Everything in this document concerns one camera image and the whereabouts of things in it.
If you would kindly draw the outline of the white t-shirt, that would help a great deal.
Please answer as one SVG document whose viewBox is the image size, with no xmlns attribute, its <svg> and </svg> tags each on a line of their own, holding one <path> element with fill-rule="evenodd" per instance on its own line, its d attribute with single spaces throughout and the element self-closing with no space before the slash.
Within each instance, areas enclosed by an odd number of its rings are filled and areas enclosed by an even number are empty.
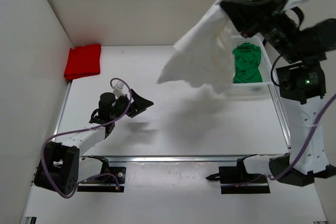
<svg viewBox="0 0 336 224">
<path fill-rule="evenodd" d="M 174 54 L 164 65 L 158 84 L 184 81 L 192 88 L 209 85 L 217 94 L 229 90 L 235 76 L 230 21 L 216 2 L 198 23 L 174 44 Z"/>
</svg>

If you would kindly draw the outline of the red t-shirt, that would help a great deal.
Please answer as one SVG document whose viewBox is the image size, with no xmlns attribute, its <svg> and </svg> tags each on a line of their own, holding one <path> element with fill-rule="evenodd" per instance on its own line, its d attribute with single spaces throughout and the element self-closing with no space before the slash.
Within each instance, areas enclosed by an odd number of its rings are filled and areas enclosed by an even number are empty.
<svg viewBox="0 0 336 224">
<path fill-rule="evenodd" d="M 100 44 L 71 48 L 64 72 L 66 81 L 100 74 L 100 55 Z"/>
</svg>

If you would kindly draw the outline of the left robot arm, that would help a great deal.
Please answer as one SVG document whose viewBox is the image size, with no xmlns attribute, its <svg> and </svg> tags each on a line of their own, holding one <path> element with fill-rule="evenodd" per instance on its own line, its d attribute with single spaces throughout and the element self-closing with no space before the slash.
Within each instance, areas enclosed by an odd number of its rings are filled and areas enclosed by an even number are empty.
<svg viewBox="0 0 336 224">
<path fill-rule="evenodd" d="M 116 121 L 124 116 L 133 118 L 154 103 L 139 96 L 133 89 L 129 94 L 121 90 L 100 95 L 98 108 L 90 116 L 92 127 L 67 132 L 70 138 L 63 142 L 47 140 L 40 153 L 40 162 L 34 185 L 55 191 L 63 198 L 70 198 L 80 183 L 88 180 L 119 181 L 109 169 L 104 157 L 84 154 L 97 143 L 105 140 L 114 130 Z"/>
</svg>

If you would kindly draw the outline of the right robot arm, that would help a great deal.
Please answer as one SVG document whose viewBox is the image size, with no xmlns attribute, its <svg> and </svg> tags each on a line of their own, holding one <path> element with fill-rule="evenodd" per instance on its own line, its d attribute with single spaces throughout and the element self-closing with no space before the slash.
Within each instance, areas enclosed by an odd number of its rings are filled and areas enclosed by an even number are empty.
<svg viewBox="0 0 336 224">
<path fill-rule="evenodd" d="M 221 9 L 245 38 L 261 34 L 287 65 L 271 69 L 279 88 L 290 131 L 291 148 L 281 156 L 252 155 L 238 160 L 236 177 L 247 182 L 255 174 L 283 184 L 305 186 L 315 178 L 335 175 L 326 156 L 320 120 L 331 105 L 324 102 L 321 61 L 335 50 L 335 19 L 300 29 L 303 12 L 292 0 L 222 0 Z M 286 14 L 294 11 L 298 22 Z"/>
</svg>

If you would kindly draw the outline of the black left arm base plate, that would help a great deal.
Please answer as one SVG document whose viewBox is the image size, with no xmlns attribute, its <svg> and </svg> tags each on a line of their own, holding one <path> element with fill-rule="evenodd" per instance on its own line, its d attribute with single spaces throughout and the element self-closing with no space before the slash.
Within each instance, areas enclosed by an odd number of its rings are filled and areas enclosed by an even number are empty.
<svg viewBox="0 0 336 224">
<path fill-rule="evenodd" d="M 99 176 L 82 181 L 77 187 L 78 192 L 90 193 L 122 193 L 126 179 L 126 167 L 109 166 L 102 169 Z"/>
</svg>

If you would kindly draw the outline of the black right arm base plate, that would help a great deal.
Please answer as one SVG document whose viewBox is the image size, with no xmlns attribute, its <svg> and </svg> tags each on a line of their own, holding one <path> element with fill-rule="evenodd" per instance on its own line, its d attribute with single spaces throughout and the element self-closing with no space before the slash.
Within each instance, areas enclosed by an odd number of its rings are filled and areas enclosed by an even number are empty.
<svg viewBox="0 0 336 224">
<path fill-rule="evenodd" d="M 266 176 L 249 174 L 244 160 L 253 155 L 239 158 L 236 166 L 220 166 L 219 172 L 207 176 L 205 179 L 220 182 L 221 194 L 269 194 L 270 188 Z"/>
</svg>

